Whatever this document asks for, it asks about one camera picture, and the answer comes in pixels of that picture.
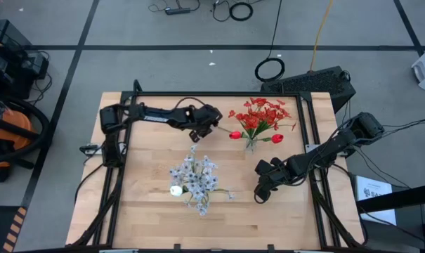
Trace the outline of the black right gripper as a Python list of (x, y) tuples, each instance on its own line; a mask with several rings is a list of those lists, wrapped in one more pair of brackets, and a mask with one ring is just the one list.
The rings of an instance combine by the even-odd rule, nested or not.
[(270, 191), (277, 191), (279, 186), (295, 186), (299, 181), (299, 177), (290, 174), (289, 170), (285, 167), (285, 163), (277, 157), (274, 157), (270, 163), (265, 160), (260, 160), (256, 165), (255, 172), (258, 175), (267, 173)]

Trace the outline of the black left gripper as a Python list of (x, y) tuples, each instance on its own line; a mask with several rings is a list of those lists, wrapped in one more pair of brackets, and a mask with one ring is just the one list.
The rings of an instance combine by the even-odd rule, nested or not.
[(223, 118), (223, 115), (218, 112), (218, 109), (212, 105), (206, 104), (201, 108), (195, 108), (191, 114), (192, 122), (187, 125), (188, 129), (211, 129), (211, 125), (215, 128), (219, 128), (219, 121)]

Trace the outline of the red artificial flower bunch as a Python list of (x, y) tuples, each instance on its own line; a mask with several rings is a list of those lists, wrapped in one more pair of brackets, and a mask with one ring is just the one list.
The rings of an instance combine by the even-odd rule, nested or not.
[(250, 134), (251, 138), (257, 137), (268, 128), (268, 123), (257, 116), (255, 112), (242, 114), (231, 110), (228, 117), (234, 117), (241, 124), (244, 131)]
[(281, 100), (276, 100), (272, 103), (267, 98), (250, 98), (249, 101), (243, 105), (247, 109), (243, 114), (255, 112), (257, 116), (268, 123), (266, 131), (278, 131), (280, 127), (291, 127), (292, 130), (294, 130), (296, 123), (282, 124), (283, 120), (292, 118), (290, 113), (283, 108), (284, 105), (286, 105), (286, 103)]

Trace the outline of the green stems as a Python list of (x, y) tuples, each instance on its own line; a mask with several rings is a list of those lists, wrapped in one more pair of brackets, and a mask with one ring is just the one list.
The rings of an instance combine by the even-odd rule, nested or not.
[(210, 205), (211, 194), (218, 188), (218, 177), (213, 175), (216, 164), (206, 155), (197, 159), (196, 154), (197, 145), (192, 145), (183, 162), (169, 170), (170, 187), (186, 186), (189, 191), (182, 195), (190, 196), (184, 200), (185, 205), (194, 207), (200, 216), (205, 216)]

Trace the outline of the black computer tower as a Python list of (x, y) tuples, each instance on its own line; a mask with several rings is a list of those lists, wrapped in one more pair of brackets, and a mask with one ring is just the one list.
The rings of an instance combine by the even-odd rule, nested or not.
[(271, 93), (328, 93), (335, 113), (356, 94), (351, 84), (349, 72), (342, 70), (340, 66), (267, 82), (262, 84), (261, 91)]

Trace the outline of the white paper sign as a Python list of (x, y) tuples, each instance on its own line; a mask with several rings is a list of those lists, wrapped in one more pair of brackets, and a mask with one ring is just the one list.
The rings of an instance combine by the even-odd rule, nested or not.
[[(355, 199), (357, 201), (387, 195), (392, 192), (392, 185), (390, 183), (376, 181), (363, 176), (355, 176)], [(386, 225), (392, 223), (393, 225), (396, 225), (394, 209), (361, 214), (361, 218), (365, 221), (372, 221)]]

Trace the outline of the black metal beam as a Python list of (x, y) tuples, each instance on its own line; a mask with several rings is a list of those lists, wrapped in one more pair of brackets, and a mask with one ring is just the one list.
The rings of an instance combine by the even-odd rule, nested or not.
[(364, 213), (423, 204), (425, 204), (425, 186), (372, 197), (357, 202), (358, 209)]

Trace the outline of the orange shop vacuum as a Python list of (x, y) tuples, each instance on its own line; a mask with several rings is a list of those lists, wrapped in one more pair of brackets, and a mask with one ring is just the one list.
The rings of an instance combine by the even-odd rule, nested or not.
[(49, 142), (50, 122), (33, 104), (0, 94), (0, 183), (18, 165), (33, 169), (35, 163), (23, 157)]

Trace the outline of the black electronics stack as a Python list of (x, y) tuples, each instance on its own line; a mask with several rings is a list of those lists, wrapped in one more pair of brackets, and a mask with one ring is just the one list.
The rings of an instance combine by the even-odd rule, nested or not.
[(7, 19), (0, 20), (0, 94), (28, 99), (35, 81), (47, 74), (48, 57)]

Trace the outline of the black metal table frame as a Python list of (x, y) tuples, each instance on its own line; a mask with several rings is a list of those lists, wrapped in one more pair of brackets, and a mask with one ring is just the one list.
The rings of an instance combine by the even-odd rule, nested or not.
[[(156, 108), (209, 103), (223, 119), (219, 126), (235, 131), (239, 124), (228, 117), (241, 110), (252, 97), (250, 92), (142, 92), (138, 101)], [(122, 191), (107, 213), (94, 242), (116, 248), (137, 249), (320, 249), (341, 246), (325, 213), (315, 203), (310, 182), (300, 186), (281, 186), (267, 203), (254, 201), (258, 177), (254, 171), (259, 160), (281, 159), (302, 153), (308, 143), (322, 143), (336, 129), (337, 122), (328, 93), (288, 96), (270, 93), (268, 100), (281, 100), (292, 116), (281, 126), (284, 136), (279, 144), (259, 143), (248, 153), (243, 140), (233, 141), (228, 133), (215, 129), (197, 145), (197, 154), (208, 156), (218, 166), (222, 189), (232, 192), (234, 200), (223, 193), (211, 195), (205, 216), (187, 207), (184, 197), (169, 193), (169, 170), (180, 164), (189, 152), (191, 140), (184, 131), (165, 124), (136, 122), (130, 132), (129, 152), (123, 169), (103, 169), (101, 159), (86, 163), (87, 182), (78, 194), (67, 242), (74, 243), (89, 227), (105, 201), (105, 193), (122, 180)]]

